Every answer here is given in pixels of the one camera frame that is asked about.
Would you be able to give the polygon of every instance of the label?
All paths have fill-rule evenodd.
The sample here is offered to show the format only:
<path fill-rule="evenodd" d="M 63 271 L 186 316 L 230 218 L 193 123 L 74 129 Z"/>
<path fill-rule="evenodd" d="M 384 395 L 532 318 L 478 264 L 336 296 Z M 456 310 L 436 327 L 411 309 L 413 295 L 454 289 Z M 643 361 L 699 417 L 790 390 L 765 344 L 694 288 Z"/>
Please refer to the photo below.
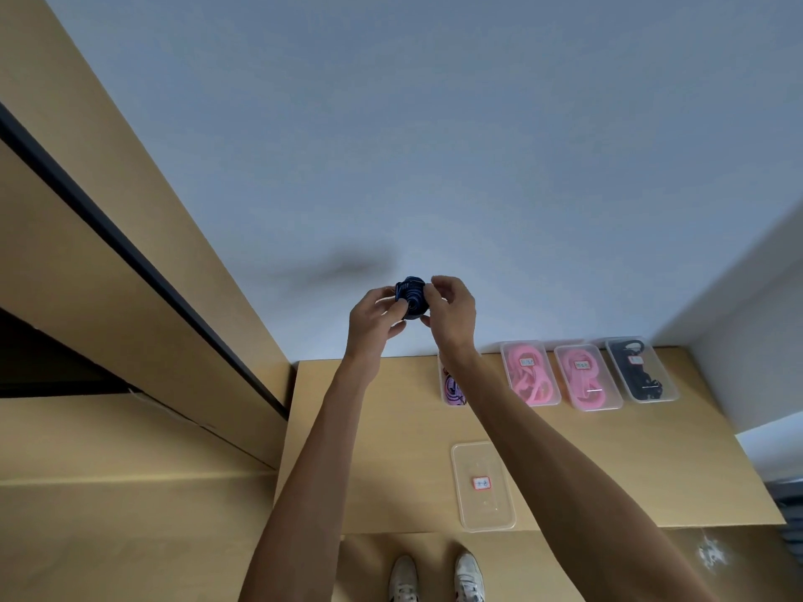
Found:
<path fill-rule="evenodd" d="M 475 490 L 490 490 L 491 489 L 491 478 L 488 477 L 488 476 L 472 477 L 471 478 L 471 485 L 474 486 Z"/>

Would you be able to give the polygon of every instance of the pink cable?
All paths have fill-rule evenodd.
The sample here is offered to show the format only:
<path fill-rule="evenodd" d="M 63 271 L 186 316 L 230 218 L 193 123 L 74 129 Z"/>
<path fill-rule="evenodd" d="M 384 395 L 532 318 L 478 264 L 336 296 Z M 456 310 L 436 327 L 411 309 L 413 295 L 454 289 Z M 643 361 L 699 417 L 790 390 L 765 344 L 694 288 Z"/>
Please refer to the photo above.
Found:
<path fill-rule="evenodd" d="M 597 381 L 600 366 L 588 351 L 573 348 L 560 357 L 560 365 L 568 379 L 568 391 L 588 409 L 605 405 L 605 390 Z"/>
<path fill-rule="evenodd" d="M 552 399 L 552 381 L 544 369 L 540 351 L 529 344 L 519 344 L 507 353 L 507 371 L 513 391 L 527 405 L 543 405 Z"/>

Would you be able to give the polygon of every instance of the wooden desk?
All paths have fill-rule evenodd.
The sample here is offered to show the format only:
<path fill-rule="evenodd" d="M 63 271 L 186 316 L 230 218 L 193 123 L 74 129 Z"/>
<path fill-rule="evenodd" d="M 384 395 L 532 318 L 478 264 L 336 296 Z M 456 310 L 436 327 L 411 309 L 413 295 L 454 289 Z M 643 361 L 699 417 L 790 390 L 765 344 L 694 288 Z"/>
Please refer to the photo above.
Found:
<path fill-rule="evenodd" d="M 564 399 L 534 409 L 627 490 L 658 526 L 782 523 L 688 353 L 681 348 L 658 353 L 680 389 L 677 401 L 626 401 L 622 409 L 582 413 Z M 504 378 L 499 355 L 484 357 Z M 279 491 L 339 363 L 299 365 Z M 566 398 L 565 388 L 561 392 Z M 487 434 L 471 408 L 442 402 L 434 356 L 383 359 L 362 410 L 344 533 L 461 531 L 450 449 L 481 440 Z M 538 530 L 508 481 L 516 530 Z"/>

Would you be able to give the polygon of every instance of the clear plastic box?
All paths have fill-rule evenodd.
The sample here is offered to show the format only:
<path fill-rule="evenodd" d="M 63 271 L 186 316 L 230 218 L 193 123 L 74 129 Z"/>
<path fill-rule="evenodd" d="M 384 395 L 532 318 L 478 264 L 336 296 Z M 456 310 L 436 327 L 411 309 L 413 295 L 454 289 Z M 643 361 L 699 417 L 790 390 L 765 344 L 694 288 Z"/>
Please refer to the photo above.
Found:
<path fill-rule="evenodd" d="M 680 396 L 655 350 L 644 338 L 635 335 L 607 338 L 605 347 L 624 393 L 637 403 L 674 401 Z"/>
<path fill-rule="evenodd" d="M 466 395 L 463 394 L 455 379 L 451 377 L 441 363 L 441 355 L 437 356 L 437 372 L 441 381 L 441 399 L 443 399 L 443 403 L 451 406 L 465 405 Z"/>
<path fill-rule="evenodd" d="M 583 412 L 620 408 L 625 401 L 616 381 L 593 344 L 566 344 L 555 348 L 555 357 L 572 405 Z"/>
<path fill-rule="evenodd" d="M 469 532 L 504 531 L 516 526 L 507 474 L 489 441 L 452 446 L 460 522 Z"/>
<path fill-rule="evenodd" d="M 507 384 L 525 404 L 539 406 L 560 403 L 560 389 L 544 343 L 538 340 L 503 342 L 499 350 Z"/>

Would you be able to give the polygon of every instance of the foot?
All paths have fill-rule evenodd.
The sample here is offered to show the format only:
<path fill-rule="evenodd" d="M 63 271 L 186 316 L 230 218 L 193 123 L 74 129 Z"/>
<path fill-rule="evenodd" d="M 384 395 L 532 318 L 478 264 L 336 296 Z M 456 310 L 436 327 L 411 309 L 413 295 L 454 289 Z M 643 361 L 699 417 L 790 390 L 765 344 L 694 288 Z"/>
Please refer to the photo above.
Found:
<path fill-rule="evenodd" d="M 455 562 L 455 598 L 457 602 L 485 602 L 483 573 L 468 551 L 460 554 Z"/>
<path fill-rule="evenodd" d="M 418 572 L 411 557 L 400 557 L 396 560 L 393 570 L 390 571 L 388 600 L 390 602 L 418 602 Z"/>

